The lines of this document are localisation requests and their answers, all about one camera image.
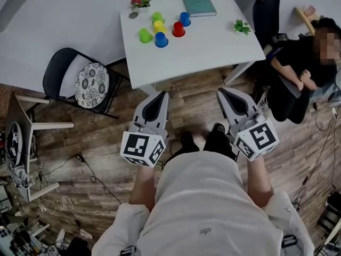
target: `person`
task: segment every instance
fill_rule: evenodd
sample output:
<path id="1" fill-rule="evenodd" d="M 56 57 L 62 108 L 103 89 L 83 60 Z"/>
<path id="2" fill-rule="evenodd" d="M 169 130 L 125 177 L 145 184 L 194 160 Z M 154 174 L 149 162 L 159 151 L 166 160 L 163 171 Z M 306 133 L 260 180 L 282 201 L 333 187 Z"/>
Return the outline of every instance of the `person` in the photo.
<path id="1" fill-rule="evenodd" d="M 129 203 L 93 256 L 281 255 L 283 232 L 313 244 L 286 193 L 274 193 L 262 157 L 248 162 L 245 192 L 225 128 L 215 124 L 203 151 L 184 132 L 183 148 L 161 174 L 139 166 Z"/>
<path id="2" fill-rule="evenodd" d="M 303 121 L 311 91 L 335 78 L 335 61 L 339 59 L 340 48 L 341 29 L 330 18 L 319 20 L 314 36 L 285 42 L 270 62 L 271 86 L 262 100 L 277 121 L 287 118 L 296 124 Z M 294 96 L 279 80 L 278 74 L 293 82 L 301 96 Z"/>

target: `hand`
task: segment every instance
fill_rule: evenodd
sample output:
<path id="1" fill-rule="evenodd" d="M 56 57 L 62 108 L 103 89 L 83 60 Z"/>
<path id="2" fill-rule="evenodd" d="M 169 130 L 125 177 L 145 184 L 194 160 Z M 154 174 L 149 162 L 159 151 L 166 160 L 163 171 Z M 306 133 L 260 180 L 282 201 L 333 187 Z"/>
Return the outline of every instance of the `hand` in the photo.
<path id="1" fill-rule="evenodd" d="M 305 83 L 307 82 L 311 77 L 311 74 L 308 70 L 303 70 L 300 77 L 299 77 L 299 80 L 302 82 L 302 83 Z"/>
<path id="2" fill-rule="evenodd" d="M 302 89 L 304 87 L 304 83 L 303 82 L 297 82 L 296 86 L 300 91 L 302 91 Z"/>

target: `teal book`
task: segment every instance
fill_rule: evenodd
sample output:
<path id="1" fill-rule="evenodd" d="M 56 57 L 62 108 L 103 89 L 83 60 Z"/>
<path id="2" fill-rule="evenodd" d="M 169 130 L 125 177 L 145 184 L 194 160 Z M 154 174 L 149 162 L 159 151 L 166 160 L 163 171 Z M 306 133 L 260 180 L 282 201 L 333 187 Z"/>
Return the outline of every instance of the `teal book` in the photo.
<path id="1" fill-rule="evenodd" d="M 183 0 L 190 17 L 217 15 L 211 0 Z"/>

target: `white cable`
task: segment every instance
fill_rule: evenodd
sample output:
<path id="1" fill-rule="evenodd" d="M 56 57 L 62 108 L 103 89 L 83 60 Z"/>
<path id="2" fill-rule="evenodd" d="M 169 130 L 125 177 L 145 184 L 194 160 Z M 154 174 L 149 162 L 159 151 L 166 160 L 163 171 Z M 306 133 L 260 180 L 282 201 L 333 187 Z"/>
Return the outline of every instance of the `white cable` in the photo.
<path id="1" fill-rule="evenodd" d="M 39 200 L 39 206 L 43 207 L 44 205 L 41 204 L 41 200 Z M 54 212 L 49 212 L 49 211 L 46 211 L 47 213 L 49 213 L 50 215 L 53 215 L 55 214 L 56 211 L 65 211 L 65 210 L 68 210 L 68 211 L 76 211 L 76 212 L 81 212 L 81 213 L 102 213 L 102 214 L 105 214 L 105 215 L 110 215 L 110 216 L 114 216 L 116 217 L 116 215 L 113 215 L 111 213 L 105 213 L 105 212 L 101 212 L 101 211 L 79 211 L 79 210 L 76 210 L 70 200 L 70 198 L 66 195 L 63 195 L 62 197 L 62 201 L 60 200 L 57 200 L 56 201 L 57 205 L 58 205 L 58 208 L 55 208 L 54 209 Z"/>

